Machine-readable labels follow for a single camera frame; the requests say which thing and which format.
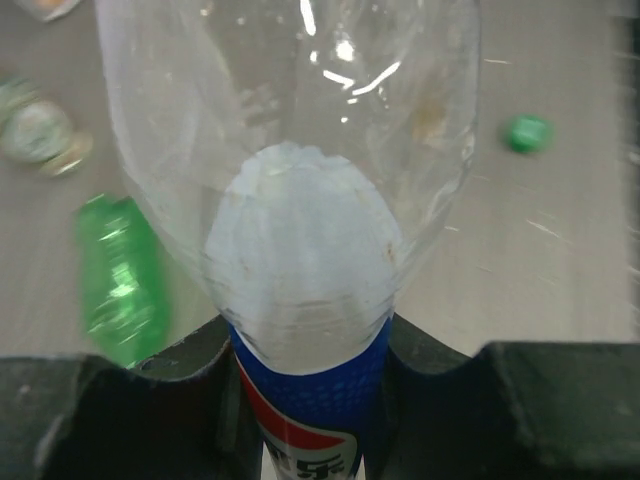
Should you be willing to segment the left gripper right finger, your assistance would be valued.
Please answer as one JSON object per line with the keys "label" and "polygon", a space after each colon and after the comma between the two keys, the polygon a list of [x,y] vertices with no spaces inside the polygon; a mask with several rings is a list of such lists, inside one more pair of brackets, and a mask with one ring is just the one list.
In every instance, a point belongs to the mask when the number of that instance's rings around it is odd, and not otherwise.
{"label": "left gripper right finger", "polygon": [[491,342],[465,356],[394,318],[370,479],[635,479],[635,343]]}

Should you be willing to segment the pepsi bottle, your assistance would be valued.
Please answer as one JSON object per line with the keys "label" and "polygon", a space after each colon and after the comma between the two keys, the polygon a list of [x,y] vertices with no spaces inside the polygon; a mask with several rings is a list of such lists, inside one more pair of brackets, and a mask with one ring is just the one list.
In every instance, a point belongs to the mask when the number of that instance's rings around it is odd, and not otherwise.
{"label": "pepsi bottle", "polygon": [[99,1],[133,197],[227,320],[281,479],[351,479],[470,168],[475,1]]}

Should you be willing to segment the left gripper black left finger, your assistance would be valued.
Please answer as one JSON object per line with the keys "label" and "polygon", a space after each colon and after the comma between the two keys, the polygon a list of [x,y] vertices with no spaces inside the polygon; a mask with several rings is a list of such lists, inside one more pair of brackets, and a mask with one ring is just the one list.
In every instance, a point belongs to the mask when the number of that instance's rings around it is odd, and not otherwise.
{"label": "left gripper black left finger", "polygon": [[5,479],[257,479],[262,460],[222,318],[131,369],[90,354],[1,360]]}

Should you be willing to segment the green plastic bottle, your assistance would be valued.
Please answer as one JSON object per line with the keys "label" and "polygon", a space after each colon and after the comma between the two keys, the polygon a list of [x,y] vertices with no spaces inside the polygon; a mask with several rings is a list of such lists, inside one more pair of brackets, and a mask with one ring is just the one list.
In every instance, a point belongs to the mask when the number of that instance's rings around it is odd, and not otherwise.
{"label": "green plastic bottle", "polygon": [[132,368],[167,345],[172,306],[157,237],[130,197],[99,195],[77,212],[84,325],[111,361]]}

